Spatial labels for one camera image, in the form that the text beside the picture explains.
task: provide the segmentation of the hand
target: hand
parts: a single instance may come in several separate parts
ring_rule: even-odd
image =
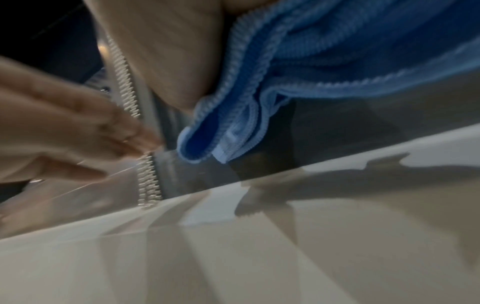
[[[214,89],[227,15],[275,0],[85,0],[166,103],[190,112]]]
[[[138,158],[161,144],[106,96],[0,57],[0,182],[102,180],[78,160]]]

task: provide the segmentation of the zipper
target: zipper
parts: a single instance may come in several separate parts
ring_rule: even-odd
[[[130,66],[116,42],[106,35],[113,63],[114,77],[117,82],[121,105],[123,109],[136,119],[142,120],[142,110],[139,106],[135,86],[131,77]],[[155,168],[154,155],[146,154],[138,160],[136,166],[138,177],[138,205],[141,207],[154,207],[162,200],[162,192],[158,173]]]

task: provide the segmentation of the metal zipper teeth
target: metal zipper teeth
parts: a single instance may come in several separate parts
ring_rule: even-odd
[[[142,113],[130,77],[129,64],[118,45],[109,35],[107,35],[107,41],[123,108],[133,117],[141,119]],[[147,154],[138,160],[137,175],[138,205],[142,207],[156,206],[162,200],[162,192],[160,191],[153,155]]]

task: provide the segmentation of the blue ribbed fabric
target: blue ribbed fabric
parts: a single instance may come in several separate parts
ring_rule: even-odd
[[[373,97],[480,66],[479,0],[284,0],[238,19],[216,91],[178,138],[226,163],[292,98]]]

